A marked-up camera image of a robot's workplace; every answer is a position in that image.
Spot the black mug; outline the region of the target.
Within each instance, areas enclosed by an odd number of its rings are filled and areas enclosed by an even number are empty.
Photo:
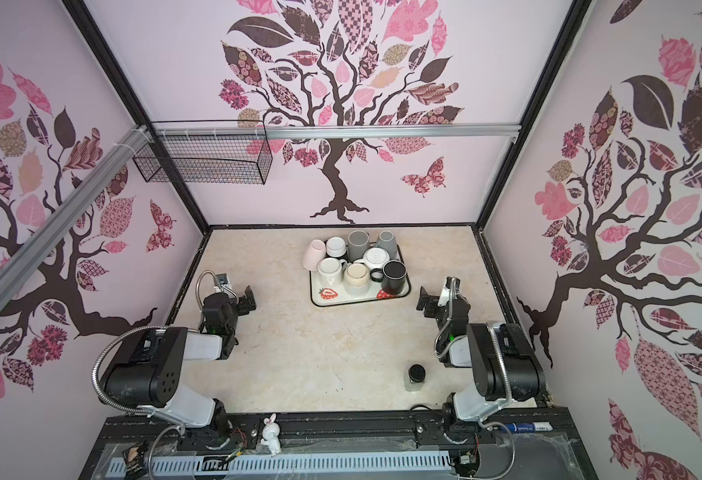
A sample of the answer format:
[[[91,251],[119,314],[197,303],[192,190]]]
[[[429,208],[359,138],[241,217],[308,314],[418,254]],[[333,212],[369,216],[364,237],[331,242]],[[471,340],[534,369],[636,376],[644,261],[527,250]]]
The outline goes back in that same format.
[[[380,284],[383,292],[397,296],[406,286],[407,268],[400,260],[389,260],[382,267],[373,268],[370,278]]]

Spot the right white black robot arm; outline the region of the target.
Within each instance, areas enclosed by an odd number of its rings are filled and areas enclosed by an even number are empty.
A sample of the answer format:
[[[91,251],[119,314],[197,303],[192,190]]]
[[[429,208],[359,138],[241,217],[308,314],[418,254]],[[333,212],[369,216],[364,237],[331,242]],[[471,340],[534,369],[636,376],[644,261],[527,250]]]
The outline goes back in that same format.
[[[515,323],[472,323],[471,305],[449,277],[437,295],[421,288],[416,309],[436,321],[434,355],[446,367],[472,372],[472,381],[448,395],[444,425],[481,423],[515,404],[544,393],[546,380],[533,347]]]

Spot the cream mug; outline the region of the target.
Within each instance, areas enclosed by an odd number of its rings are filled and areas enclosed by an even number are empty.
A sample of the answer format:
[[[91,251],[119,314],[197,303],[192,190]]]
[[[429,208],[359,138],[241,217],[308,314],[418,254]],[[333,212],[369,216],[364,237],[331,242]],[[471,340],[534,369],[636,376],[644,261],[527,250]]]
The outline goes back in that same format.
[[[362,264],[350,263],[344,272],[344,288],[348,295],[361,297],[367,294],[371,283],[370,272]]]

